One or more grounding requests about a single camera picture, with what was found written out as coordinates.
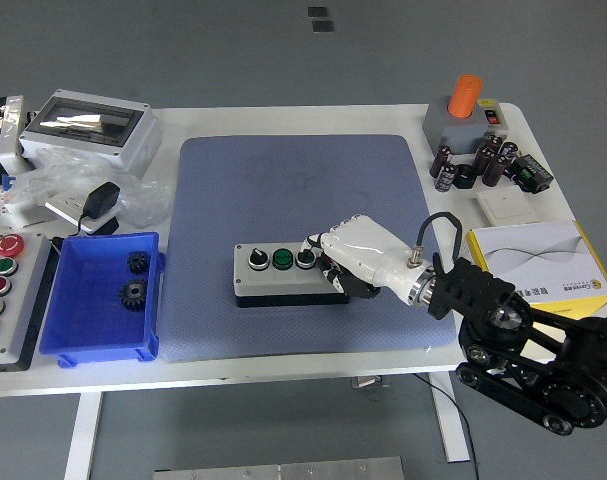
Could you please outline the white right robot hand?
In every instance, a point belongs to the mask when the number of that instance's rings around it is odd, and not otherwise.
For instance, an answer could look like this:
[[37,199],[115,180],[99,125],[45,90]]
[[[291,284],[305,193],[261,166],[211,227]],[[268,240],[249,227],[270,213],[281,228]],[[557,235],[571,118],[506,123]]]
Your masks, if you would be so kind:
[[382,287],[416,305],[433,278],[432,264],[413,247],[366,215],[355,215],[325,233],[308,236],[299,253],[321,251],[319,269],[334,289],[350,297],[372,298]]

